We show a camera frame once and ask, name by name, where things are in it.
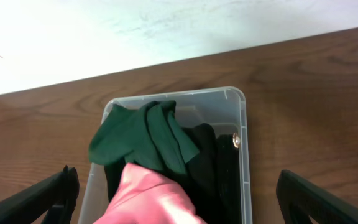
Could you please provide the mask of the dark green garment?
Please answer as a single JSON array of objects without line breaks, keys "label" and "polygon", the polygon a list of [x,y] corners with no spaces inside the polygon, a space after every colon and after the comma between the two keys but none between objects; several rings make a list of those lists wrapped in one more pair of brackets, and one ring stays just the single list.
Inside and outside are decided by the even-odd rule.
[{"label": "dark green garment", "polygon": [[187,175],[185,164],[200,150],[175,119],[176,102],[151,101],[139,109],[114,105],[89,145],[89,159],[119,159],[169,175]]}]

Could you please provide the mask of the plain black garment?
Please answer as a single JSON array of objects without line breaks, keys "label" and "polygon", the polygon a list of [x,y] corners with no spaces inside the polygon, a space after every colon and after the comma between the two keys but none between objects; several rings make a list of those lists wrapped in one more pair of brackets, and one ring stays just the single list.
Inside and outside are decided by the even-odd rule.
[{"label": "plain black garment", "polygon": [[[208,124],[201,124],[194,128],[182,128],[182,130],[186,132],[200,150],[194,158],[185,164],[187,175],[179,177],[156,170],[152,171],[178,183],[189,196],[195,206],[196,214],[205,221],[204,223],[223,223],[224,210],[218,196],[214,131]],[[124,159],[119,159],[104,168],[108,183],[109,203],[118,190],[123,169],[128,163],[141,166],[135,162],[126,162]]]}]

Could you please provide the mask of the clear plastic storage bin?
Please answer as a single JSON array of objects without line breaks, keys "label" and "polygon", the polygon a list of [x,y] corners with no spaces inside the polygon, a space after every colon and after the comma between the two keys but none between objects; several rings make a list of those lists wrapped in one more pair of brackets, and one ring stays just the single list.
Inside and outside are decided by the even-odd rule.
[{"label": "clear plastic storage bin", "polygon": [[[236,133],[239,146],[239,179],[241,188],[242,223],[252,224],[252,200],[250,192],[249,153],[247,138],[246,98],[233,86],[201,90],[177,91],[154,95],[127,96],[110,100],[104,107],[105,120],[114,105],[138,109],[151,101],[174,100],[177,103],[175,117],[184,127],[210,124],[217,136]],[[104,167],[92,164],[81,206],[78,224],[94,223],[109,205]]]}]

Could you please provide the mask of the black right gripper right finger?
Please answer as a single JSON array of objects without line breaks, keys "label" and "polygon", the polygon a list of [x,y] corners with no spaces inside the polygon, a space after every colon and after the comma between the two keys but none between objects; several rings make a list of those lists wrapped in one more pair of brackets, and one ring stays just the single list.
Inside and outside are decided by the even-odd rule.
[{"label": "black right gripper right finger", "polygon": [[286,224],[358,224],[358,208],[290,170],[282,170],[276,186]]}]

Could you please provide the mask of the pink garment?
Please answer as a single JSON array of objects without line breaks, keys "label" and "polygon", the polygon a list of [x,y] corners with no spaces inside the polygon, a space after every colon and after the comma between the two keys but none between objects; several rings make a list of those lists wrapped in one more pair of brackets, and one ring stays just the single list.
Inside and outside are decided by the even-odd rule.
[{"label": "pink garment", "polygon": [[105,213],[95,224],[200,224],[205,221],[183,188],[150,169],[128,163]]}]

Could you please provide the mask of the black glittery garment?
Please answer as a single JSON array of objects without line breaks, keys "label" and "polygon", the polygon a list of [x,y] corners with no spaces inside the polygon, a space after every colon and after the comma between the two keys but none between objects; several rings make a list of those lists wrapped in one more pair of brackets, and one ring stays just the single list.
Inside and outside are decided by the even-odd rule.
[{"label": "black glittery garment", "polygon": [[239,150],[233,143],[233,135],[220,135],[216,139],[216,167],[218,192],[227,223],[239,224],[241,218],[241,182]]}]

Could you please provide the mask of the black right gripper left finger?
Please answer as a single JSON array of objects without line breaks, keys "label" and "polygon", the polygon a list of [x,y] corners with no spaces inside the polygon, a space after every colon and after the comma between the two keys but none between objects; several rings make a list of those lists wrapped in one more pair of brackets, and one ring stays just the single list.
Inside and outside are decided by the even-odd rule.
[{"label": "black right gripper left finger", "polygon": [[76,207],[80,184],[74,167],[32,185],[0,201],[0,224],[33,223],[45,215],[42,223],[69,224]]}]

